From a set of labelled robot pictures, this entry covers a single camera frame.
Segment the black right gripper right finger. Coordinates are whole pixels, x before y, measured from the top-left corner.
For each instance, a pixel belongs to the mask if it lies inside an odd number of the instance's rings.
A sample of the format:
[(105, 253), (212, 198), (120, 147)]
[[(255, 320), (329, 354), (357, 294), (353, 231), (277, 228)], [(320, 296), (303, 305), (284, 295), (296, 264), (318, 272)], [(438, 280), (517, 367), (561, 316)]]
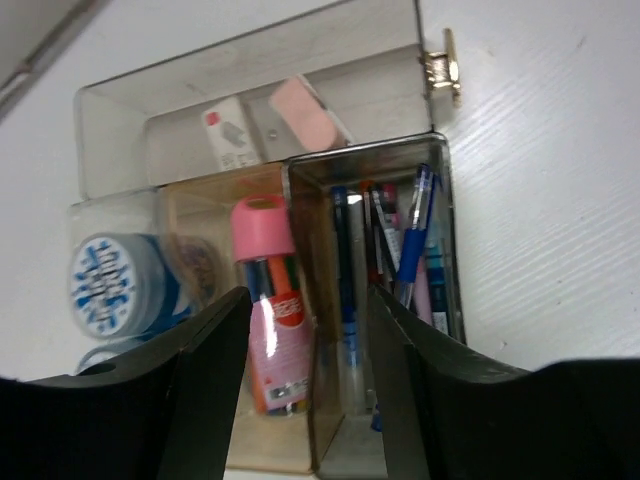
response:
[(639, 363), (561, 361), (527, 371), (368, 293), (369, 335), (392, 479), (635, 479)]

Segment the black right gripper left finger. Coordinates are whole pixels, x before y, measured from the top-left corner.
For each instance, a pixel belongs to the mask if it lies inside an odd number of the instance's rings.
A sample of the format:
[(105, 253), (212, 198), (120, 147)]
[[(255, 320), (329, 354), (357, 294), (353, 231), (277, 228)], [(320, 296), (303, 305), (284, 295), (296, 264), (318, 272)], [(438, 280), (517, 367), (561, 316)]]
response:
[(1, 383), (5, 479), (220, 479), (251, 317), (237, 287), (77, 376)]

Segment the blue round tape tin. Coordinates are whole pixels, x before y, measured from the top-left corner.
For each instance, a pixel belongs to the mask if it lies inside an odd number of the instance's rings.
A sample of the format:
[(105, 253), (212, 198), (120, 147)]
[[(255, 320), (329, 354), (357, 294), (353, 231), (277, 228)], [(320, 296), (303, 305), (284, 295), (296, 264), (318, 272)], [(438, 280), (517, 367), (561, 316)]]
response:
[(164, 327), (173, 317), (180, 286), (156, 236), (100, 233), (75, 250), (69, 291), (81, 331), (110, 340)]

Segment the pink capped pen refill tube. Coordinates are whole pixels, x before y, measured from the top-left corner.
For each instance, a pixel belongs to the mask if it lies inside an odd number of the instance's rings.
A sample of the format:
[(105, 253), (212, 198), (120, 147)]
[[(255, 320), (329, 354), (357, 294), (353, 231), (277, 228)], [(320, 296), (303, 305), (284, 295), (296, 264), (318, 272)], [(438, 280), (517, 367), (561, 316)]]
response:
[(262, 414), (306, 407), (312, 325), (307, 317), (284, 197), (258, 194), (231, 212), (234, 260), (252, 302), (248, 378)]

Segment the red ink refill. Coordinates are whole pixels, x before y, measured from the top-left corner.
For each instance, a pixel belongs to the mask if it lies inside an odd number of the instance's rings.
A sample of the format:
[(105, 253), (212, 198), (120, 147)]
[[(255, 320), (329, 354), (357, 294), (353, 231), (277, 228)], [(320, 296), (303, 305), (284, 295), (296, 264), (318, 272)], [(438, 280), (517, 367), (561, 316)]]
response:
[(376, 233), (371, 209), (370, 187), (371, 181), (360, 183), (362, 194), (362, 212), (364, 223), (365, 255), (367, 264), (367, 276), (370, 284), (381, 284), (382, 274), (379, 271), (376, 250)]

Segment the white eraser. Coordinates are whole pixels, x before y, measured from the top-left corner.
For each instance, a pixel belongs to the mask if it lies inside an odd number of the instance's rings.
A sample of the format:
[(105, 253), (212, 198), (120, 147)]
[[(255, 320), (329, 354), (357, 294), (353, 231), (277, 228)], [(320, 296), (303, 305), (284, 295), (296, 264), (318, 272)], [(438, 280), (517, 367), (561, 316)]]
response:
[(202, 121), (220, 171), (261, 163), (246, 110), (237, 96), (227, 97), (204, 111)]

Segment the pink white small box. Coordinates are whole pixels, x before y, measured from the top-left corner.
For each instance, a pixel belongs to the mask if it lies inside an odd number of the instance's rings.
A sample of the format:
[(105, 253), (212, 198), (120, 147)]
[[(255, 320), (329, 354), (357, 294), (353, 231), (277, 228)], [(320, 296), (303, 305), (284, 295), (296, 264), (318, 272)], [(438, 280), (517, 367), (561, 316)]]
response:
[(302, 75), (279, 84), (269, 103), (308, 152), (342, 148), (352, 142), (345, 127)]

